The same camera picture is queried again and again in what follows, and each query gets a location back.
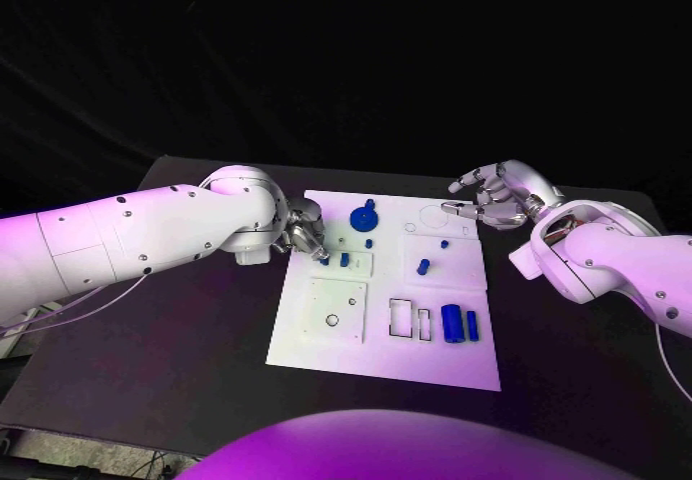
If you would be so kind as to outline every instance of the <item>blue object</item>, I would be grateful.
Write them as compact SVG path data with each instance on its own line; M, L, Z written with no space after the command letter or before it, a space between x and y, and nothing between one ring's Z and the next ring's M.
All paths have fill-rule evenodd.
M428 273L428 268L430 268L430 260L424 258L421 260L421 264L418 265L418 275L425 275Z
M443 330L447 343L461 343L466 340L461 308L459 305L446 305L443 307Z
M369 198L365 207L359 207L350 212L350 226L359 232L369 232L378 226L378 221L375 201Z
M479 324L476 323L476 312L466 312L466 322L469 323L469 340L479 341Z

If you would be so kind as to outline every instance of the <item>white board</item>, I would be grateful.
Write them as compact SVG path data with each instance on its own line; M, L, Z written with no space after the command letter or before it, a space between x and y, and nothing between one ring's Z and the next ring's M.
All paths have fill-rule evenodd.
M499 391L474 221L443 212L444 199L322 191L307 191L306 197L322 206L332 258L324 266L291 254L267 363ZM349 217L371 198L379 223L363 233ZM348 267L340 267L342 253L349 253ZM423 258L430 260L425 275L417 273ZM467 341L444 341L447 304L461 307L464 319L469 310L476 312L479 342L469 341L466 321Z

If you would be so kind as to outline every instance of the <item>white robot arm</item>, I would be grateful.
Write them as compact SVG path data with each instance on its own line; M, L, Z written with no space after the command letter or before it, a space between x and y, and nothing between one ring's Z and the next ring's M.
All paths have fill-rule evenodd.
M288 204L268 175L224 167L199 187L172 185L0 220L0 320L100 286L160 272L221 249L241 265L270 246L319 260L319 205Z
M446 202L443 210L499 230L536 225L509 255L526 279L545 275L572 302L623 293L649 318L692 337L692 236L660 236L630 210L610 202L565 201L558 188L522 162L487 165L450 185L480 182L479 205Z

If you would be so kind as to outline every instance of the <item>white cable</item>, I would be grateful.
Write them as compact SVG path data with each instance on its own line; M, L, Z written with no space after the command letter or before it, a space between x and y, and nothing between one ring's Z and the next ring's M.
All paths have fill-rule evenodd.
M40 328L35 328L33 330L29 330L27 332L19 332L19 333L13 333L12 335L4 335L2 338L10 338L10 337L15 337L16 335L25 335L27 333L33 333L33 332L39 332L40 330L48 330L49 328L55 328L55 327L61 327L62 325L66 325L68 323L74 323L77 322L78 320L82 320L84 318L87 317L91 317L91 315L94 315L95 313L98 313L101 310L104 310L104 308L108 308L133 290L134 288L137 287L137 285L143 282L143 280L147 278L147 276L141 277L139 280L137 280L137 283L121 293L121 295L118 297L115 297L105 305L102 305L101 307L98 307L95 310L92 310L89 313L85 313L84 315L81 315L79 317L77 318L71 318L69 320L65 320L64 322L61 323L56 323L53 325L48 325L45 327L40 327Z
M681 382L678 381L678 377L675 376L673 370L670 369L670 365L668 364L666 352L663 351L663 343L660 342L660 326L659 326L659 324L656 324L656 340L659 342L660 359L663 360L663 365L666 366L668 374L670 375L670 378L673 379L673 382L678 385L678 388L681 389L682 394L688 397L688 400L692 402L692 395L688 393L688 391L685 390L685 387L682 386Z
M40 322L42 320L45 320L46 318L51 318L53 317L55 315L58 315L59 313L62 313L65 310L68 310L69 308L72 308L75 305L79 305L79 303L82 303L89 297L92 297L105 287L98 287L97 289L94 289L87 295L84 295L84 297L79 297L74 302L69 302L64 307L61 307L58 310L53 310L52 312L43 314L43 315L39 315L38 317L33 317L33 318L29 318L26 320L22 320L20 322L17 322L15 325L10 325L9 327L3 327L0 328L0 335L6 332L9 332L10 330L15 330L17 327L20 327L22 325L30 325L32 323L36 323L36 322Z

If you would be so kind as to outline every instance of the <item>robotic hand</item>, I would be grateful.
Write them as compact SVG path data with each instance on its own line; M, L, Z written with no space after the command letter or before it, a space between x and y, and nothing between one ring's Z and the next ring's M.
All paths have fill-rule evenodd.
M270 246L314 260L320 206L288 202L268 175L224 167L199 187L172 185L0 220L0 320L97 287L199 260L270 261Z
M443 210L497 230L534 220L531 240L509 255L526 279L544 274L577 303L611 290L623 293L658 324L692 337L692 237L660 236L611 202L567 202L558 188L516 160L469 172L450 192L474 183L482 184L479 205L446 202Z

